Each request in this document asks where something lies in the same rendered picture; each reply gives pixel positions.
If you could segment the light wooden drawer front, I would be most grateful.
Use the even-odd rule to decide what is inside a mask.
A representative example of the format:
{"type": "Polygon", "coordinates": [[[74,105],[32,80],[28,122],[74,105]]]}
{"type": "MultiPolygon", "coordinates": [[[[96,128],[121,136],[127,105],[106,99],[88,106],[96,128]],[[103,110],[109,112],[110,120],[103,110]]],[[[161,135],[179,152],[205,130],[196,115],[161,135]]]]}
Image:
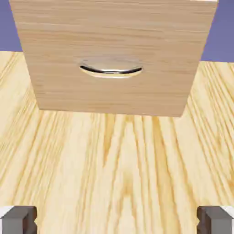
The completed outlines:
{"type": "Polygon", "coordinates": [[[198,27],[20,22],[17,29],[41,109],[169,117],[184,111],[207,37],[198,27]],[[92,77],[79,64],[94,57],[134,60],[143,71],[127,79],[92,77]]]}

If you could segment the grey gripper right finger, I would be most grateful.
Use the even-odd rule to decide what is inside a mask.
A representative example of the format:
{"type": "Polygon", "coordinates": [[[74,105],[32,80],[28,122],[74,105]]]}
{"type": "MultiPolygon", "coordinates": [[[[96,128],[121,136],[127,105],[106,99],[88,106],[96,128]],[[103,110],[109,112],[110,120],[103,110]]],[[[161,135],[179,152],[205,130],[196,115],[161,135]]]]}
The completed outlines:
{"type": "Polygon", "coordinates": [[[199,206],[197,234],[234,234],[234,207],[199,206]]]}

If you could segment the light wooden cabinet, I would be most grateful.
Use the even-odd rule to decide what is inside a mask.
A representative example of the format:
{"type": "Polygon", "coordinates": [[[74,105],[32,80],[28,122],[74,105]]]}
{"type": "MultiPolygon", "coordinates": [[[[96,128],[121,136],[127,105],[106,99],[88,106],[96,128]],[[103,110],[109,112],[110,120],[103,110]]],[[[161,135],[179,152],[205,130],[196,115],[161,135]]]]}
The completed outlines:
{"type": "Polygon", "coordinates": [[[85,28],[198,27],[206,29],[207,34],[218,6],[218,0],[9,0],[9,2],[16,27],[20,22],[79,25],[85,28]]]}

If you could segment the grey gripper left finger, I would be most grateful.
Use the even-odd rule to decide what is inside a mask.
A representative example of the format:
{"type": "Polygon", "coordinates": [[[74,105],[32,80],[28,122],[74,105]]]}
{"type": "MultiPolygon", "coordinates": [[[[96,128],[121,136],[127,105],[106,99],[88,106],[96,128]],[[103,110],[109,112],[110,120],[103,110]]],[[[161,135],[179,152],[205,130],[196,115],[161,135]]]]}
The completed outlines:
{"type": "Polygon", "coordinates": [[[0,234],[37,234],[35,206],[0,207],[0,234]]]}

